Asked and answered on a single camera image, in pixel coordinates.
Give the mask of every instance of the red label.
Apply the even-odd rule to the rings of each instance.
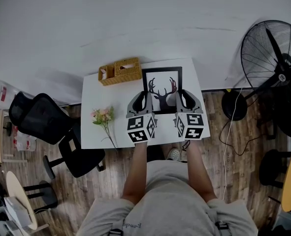
[[[6,96],[6,87],[3,87],[1,92],[2,92],[1,101],[4,101],[5,100],[5,96]]]

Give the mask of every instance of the bouquet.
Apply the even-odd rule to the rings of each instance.
[[[109,132],[109,122],[114,119],[114,108],[94,109],[91,113],[91,117],[93,118],[93,124],[99,125],[103,128],[112,145],[116,148]]]

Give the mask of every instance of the deer head silhouette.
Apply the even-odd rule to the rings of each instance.
[[[154,92],[154,79],[149,81],[149,92],[152,94],[155,94],[154,98],[160,101],[160,109],[161,110],[168,110],[171,109],[172,107],[169,106],[167,104],[167,96],[169,96],[170,94],[174,93],[177,91],[177,86],[176,86],[176,82],[173,80],[173,78],[170,77],[170,83],[171,83],[171,91],[167,92],[166,88],[165,89],[165,94],[164,95],[160,95],[160,91],[158,90],[158,92]]]

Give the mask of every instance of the wicker basket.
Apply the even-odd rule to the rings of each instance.
[[[107,79],[102,80],[101,69],[107,74]],[[134,81],[142,78],[141,65],[138,58],[124,59],[113,64],[104,65],[99,68],[98,81],[104,86],[116,83]]]

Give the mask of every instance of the sneaker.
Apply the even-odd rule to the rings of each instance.
[[[180,161],[180,150],[172,148],[168,153],[166,160]]]

